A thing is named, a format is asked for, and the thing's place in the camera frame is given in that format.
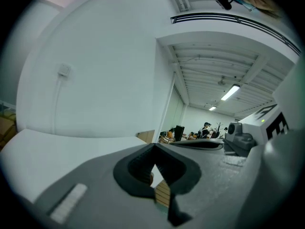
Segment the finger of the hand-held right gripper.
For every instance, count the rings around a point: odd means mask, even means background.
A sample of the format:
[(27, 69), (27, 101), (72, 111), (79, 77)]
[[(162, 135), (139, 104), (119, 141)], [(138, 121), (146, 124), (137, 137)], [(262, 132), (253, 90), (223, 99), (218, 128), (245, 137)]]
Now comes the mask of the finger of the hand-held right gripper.
[(219, 150), (224, 146), (222, 139), (195, 139), (175, 142), (175, 146), (198, 149), (198, 150)]

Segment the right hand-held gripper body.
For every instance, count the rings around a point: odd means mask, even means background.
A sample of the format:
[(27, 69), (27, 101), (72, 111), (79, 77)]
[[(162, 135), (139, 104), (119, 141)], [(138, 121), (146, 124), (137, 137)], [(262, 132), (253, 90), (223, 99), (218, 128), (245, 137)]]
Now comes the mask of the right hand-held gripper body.
[(279, 106), (264, 106), (239, 122), (229, 124), (224, 138), (225, 149), (236, 156), (247, 157), (253, 147), (265, 145), (288, 130), (288, 123)]

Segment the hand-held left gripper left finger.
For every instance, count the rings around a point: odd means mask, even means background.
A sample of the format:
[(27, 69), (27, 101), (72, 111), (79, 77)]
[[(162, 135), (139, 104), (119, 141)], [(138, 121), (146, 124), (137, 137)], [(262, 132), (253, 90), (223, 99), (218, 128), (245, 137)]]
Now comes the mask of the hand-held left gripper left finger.
[(167, 216), (149, 198), (129, 195), (113, 177), (116, 163), (141, 149), (135, 146), (90, 159), (45, 189), (35, 206), (50, 215), (77, 185), (86, 186), (82, 198), (62, 224), (65, 229), (166, 229)]

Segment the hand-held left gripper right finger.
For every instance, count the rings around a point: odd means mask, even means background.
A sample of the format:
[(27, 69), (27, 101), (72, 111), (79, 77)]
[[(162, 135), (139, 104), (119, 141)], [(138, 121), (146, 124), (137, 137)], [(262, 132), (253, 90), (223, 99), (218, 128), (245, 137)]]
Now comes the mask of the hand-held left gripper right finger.
[(155, 144), (154, 161), (169, 185), (168, 229), (234, 229), (241, 206), (230, 197), (246, 162), (225, 149)]

